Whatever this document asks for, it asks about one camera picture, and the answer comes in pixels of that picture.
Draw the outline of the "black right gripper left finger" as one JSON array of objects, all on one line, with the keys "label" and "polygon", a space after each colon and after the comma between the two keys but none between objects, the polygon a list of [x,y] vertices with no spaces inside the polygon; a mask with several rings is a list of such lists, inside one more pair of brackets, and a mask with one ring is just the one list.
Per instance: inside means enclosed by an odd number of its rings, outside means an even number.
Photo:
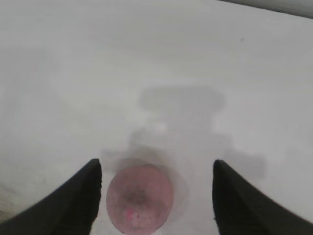
[{"label": "black right gripper left finger", "polygon": [[1,223],[2,235],[88,235],[101,199],[102,171],[92,159],[40,202]]}]

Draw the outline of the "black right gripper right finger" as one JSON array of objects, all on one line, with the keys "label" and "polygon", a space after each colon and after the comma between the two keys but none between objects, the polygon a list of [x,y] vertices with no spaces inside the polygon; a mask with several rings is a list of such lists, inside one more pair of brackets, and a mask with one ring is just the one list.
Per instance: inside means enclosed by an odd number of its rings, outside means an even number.
[{"label": "black right gripper right finger", "polygon": [[221,235],[312,235],[311,222],[285,209],[225,161],[213,164],[212,202]]}]

